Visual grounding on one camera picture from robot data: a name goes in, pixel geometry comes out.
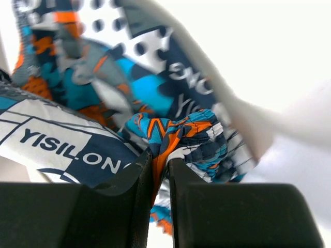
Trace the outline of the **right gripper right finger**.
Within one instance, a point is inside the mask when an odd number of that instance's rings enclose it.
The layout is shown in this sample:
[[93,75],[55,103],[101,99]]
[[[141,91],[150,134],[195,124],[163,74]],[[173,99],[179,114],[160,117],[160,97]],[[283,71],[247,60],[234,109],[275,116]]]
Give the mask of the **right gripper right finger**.
[[174,247],[322,247],[293,185],[207,183],[181,159],[169,163]]

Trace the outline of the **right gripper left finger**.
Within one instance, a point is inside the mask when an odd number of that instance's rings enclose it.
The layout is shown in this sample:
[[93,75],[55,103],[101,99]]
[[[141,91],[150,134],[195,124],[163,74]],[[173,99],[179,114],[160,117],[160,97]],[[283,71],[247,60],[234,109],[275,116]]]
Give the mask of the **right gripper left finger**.
[[152,192],[149,149],[94,188],[2,183],[1,247],[146,247]]

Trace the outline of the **colourful patterned shorts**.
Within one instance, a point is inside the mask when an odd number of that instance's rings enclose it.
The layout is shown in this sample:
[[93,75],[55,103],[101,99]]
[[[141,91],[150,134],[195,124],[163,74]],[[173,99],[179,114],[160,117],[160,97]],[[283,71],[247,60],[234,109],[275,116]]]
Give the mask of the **colourful patterned shorts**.
[[1,72],[1,156],[94,187],[152,152],[150,222],[172,234],[166,165],[240,182],[256,161],[171,26],[132,1],[13,1],[20,51]]

